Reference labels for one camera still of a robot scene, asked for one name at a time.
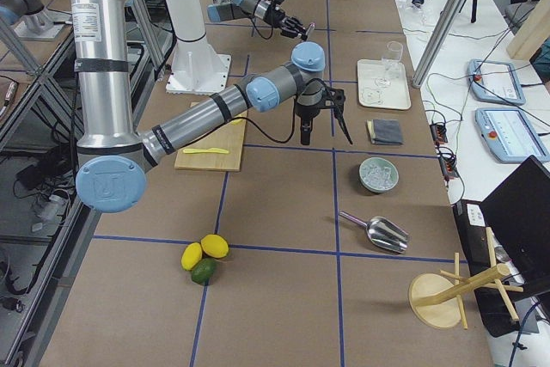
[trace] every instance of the power strip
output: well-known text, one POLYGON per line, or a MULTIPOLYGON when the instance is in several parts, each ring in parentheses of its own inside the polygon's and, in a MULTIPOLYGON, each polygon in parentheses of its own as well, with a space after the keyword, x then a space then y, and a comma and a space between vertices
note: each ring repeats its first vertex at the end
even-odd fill
POLYGON ((447 132, 445 130, 445 127, 440 124, 431 124, 430 125, 430 132, 431 137, 433 139, 433 143, 436 146, 446 144, 449 140, 447 139, 447 132))
POLYGON ((439 160, 439 167, 441 168, 443 178, 447 182, 455 178, 458 178, 459 175, 458 175, 458 170, 456 169, 456 166, 451 165, 451 163, 443 159, 441 155, 437 159, 439 160))

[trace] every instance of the tablet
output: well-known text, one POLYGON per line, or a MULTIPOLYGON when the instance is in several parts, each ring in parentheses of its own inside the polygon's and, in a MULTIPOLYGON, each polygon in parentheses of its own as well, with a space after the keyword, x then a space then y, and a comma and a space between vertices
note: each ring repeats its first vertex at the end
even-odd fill
POLYGON ((521 163, 528 156, 550 161, 525 113, 514 108, 477 109, 475 122, 491 153, 504 163, 521 163))
POLYGON ((504 105, 523 105, 525 95, 513 64, 472 59, 467 73, 478 101, 504 105))

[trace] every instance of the yellow plastic knife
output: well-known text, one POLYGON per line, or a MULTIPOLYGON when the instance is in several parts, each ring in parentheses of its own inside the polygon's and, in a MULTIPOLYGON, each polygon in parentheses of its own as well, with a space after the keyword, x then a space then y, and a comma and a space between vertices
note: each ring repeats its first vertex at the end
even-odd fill
POLYGON ((202 150, 200 148, 184 148, 183 153, 184 154, 229 154, 229 151, 224 150, 222 148, 208 148, 206 150, 202 150))

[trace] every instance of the wooden mug tree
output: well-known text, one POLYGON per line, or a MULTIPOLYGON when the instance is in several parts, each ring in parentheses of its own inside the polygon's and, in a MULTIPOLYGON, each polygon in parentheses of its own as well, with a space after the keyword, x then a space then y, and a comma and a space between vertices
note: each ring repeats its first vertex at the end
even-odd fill
POLYGON ((523 291, 523 288, 502 284, 501 279, 510 276, 510 269, 506 264, 497 264, 493 234, 490 227, 486 228, 486 236, 490 268, 470 278, 461 277, 459 273, 459 255, 455 253, 455 273, 441 270, 441 275, 421 274, 411 282, 409 303, 414 314, 423 323, 434 328, 452 328, 461 321, 464 329, 467 329, 468 322, 462 294, 480 287, 497 289, 512 320, 519 320, 506 291, 523 291))

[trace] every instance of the metal scoop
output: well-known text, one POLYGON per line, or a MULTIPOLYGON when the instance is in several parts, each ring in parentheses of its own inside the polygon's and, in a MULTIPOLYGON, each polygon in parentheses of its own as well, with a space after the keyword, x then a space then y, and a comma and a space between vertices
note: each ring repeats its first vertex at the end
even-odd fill
POLYGON ((379 248, 393 253, 403 254, 409 243, 409 235, 403 229, 384 217, 374 217, 365 222, 347 212, 340 211, 339 215, 364 227, 367 237, 379 248))

